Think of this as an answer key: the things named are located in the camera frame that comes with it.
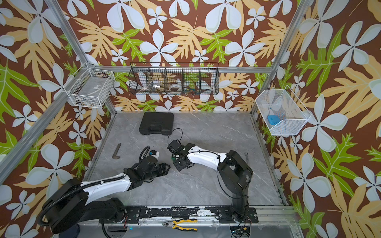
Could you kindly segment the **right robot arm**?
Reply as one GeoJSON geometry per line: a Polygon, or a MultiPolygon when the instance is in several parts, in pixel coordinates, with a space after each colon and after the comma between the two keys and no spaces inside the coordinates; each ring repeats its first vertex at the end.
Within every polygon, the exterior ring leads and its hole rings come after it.
{"type": "Polygon", "coordinates": [[[174,140],[168,145],[171,159],[176,169],[180,172],[199,164],[216,171],[217,178],[222,179],[225,187],[232,193],[230,207],[232,217],[237,222],[242,222],[249,209],[248,189],[252,180],[253,170],[234,150],[228,153],[218,153],[202,149],[192,143],[182,145],[179,140],[174,140]]]}

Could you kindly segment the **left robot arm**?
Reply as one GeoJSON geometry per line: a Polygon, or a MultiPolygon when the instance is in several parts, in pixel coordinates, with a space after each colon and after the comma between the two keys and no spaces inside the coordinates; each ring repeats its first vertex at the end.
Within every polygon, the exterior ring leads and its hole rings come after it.
{"type": "Polygon", "coordinates": [[[103,198],[165,176],[169,169],[170,165],[158,163],[156,157],[149,155],[113,177],[88,182],[70,179],[47,200],[36,221],[41,227],[50,227],[54,234],[62,233],[82,221],[99,219],[121,222],[126,214],[125,205],[118,198],[103,198]]]}

